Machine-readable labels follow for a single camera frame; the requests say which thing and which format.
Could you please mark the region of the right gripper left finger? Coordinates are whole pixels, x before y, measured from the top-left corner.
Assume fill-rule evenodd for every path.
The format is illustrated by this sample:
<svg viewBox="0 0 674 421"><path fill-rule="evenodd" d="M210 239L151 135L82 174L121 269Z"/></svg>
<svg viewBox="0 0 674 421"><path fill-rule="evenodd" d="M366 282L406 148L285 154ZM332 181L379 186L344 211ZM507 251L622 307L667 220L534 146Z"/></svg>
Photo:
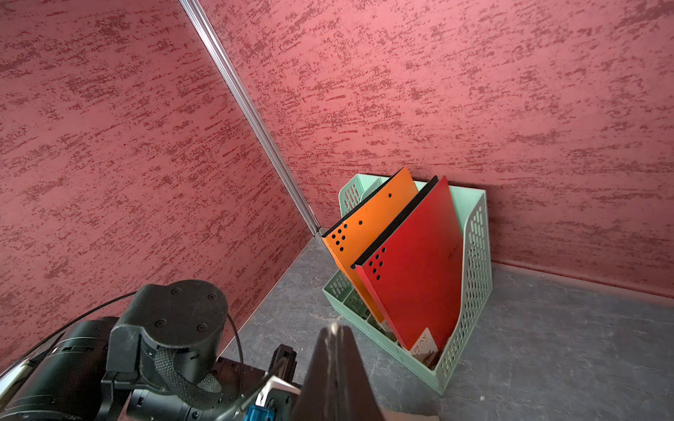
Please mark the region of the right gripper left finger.
<svg viewBox="0 0 674 421"><path fill-rule="evenodd" d="M335 323L319 333L291 420L337 420L337 340Z"/></svg>

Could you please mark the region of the beige cloth drawstring bag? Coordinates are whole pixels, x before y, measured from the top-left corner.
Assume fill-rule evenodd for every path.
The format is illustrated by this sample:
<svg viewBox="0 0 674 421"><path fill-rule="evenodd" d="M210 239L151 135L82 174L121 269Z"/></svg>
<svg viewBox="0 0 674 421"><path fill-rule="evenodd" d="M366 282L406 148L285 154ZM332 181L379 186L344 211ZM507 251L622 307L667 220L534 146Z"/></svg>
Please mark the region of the beige cloth drawstring bag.
<svg viewBox="0 0 674 421"><path fill-rule="evenodd" d="M405 412L395 412L394 410L382 410L385 421L440 421L437 415L425 416L421 414L411 414Z"/></svg>

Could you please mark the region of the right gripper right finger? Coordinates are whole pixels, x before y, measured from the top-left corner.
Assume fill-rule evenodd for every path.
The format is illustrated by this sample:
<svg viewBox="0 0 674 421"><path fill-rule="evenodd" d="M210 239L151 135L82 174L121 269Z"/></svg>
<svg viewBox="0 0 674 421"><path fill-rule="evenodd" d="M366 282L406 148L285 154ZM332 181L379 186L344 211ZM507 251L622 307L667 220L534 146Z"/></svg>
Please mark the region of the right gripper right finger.
<svg viewBox="0 0 674 421"><path fill-rule="evenodd" d="M347 326L336 326L336 419L384 420Z"/></svg>

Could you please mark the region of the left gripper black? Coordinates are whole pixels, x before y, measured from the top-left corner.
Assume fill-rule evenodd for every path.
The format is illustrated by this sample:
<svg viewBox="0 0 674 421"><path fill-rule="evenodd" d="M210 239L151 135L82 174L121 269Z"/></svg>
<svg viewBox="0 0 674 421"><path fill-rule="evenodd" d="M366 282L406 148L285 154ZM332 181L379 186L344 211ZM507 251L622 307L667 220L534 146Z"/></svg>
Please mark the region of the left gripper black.
<svg viewBox="0 0 674 421"><path fill-rule="evenodd" d="M221 383L223 398L210 410L188 405L178 396L136 390L131 395L126 415L131 420L243 420L247 407L256 401L258 393L273 375L298 387L293 382L296 357L292 347L280 345L267 371L220 357L213 373Z"/></svg>

